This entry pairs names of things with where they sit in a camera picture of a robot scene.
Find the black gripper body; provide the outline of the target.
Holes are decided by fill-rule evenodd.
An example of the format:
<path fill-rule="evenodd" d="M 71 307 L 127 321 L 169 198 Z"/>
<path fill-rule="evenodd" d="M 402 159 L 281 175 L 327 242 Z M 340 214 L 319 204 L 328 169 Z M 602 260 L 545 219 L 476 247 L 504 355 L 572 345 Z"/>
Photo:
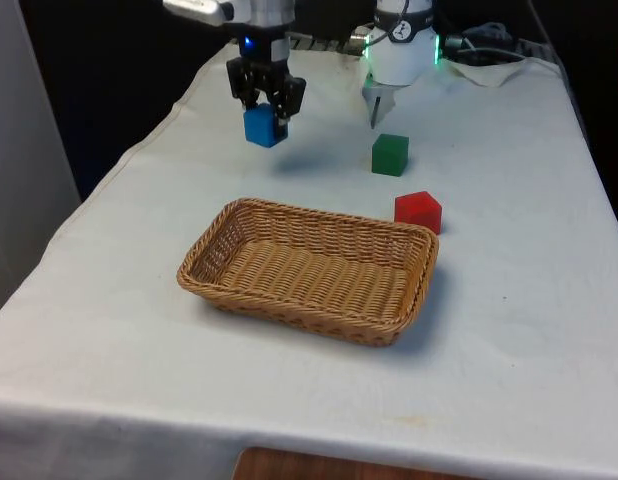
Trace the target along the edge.
<path fill-rule="evenodd" d="M 250 61 L 277 63 L 286 61 L 290 54 L 288 26 L 258 27 L 235 24 L 232 32 L 238 39 L 240 55 Z"/>

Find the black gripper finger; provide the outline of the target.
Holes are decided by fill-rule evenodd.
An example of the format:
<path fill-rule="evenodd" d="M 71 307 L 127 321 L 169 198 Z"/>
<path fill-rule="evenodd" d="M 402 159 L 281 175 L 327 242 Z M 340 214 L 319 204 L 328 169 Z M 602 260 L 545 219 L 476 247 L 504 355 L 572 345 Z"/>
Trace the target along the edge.
<path fill-rule="evenodd" d="M 236 57 L 226 63 L 231 94 L 242 103 L 245 110 L 258 106 L 262 91 L 260 80 L 263 66 L 261 62 L 244 57 Z"/>
<path fill-rule="evenodd" d="M 262 91 L 273 111 L 275 139 L 284 139 L 287 136 L 288 123 L 301 109 L 305 88 L 306 80 L 294 77 L 286 60 L 265 66 Z"/>

